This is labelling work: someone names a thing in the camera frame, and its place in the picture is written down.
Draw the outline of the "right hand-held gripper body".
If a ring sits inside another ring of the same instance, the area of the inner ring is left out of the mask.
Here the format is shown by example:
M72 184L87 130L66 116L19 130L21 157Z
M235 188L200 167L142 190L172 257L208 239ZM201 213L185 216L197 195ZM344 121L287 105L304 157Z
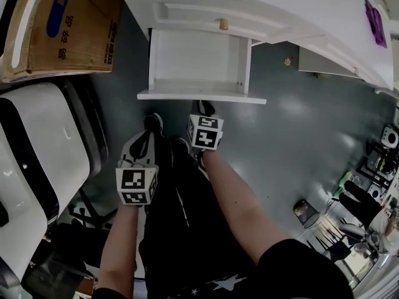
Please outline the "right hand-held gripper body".
M188 139L193 148L215 151L223 137L224 120L209 116L190 115Z

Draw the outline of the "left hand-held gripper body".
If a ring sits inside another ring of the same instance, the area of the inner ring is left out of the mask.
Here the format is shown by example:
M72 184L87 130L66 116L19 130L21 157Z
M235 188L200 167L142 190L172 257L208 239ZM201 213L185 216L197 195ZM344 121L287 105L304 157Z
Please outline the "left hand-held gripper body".
M117 192L124 205L151 204L158 185L160 138L160 131L143 130L124 144L115 169Z

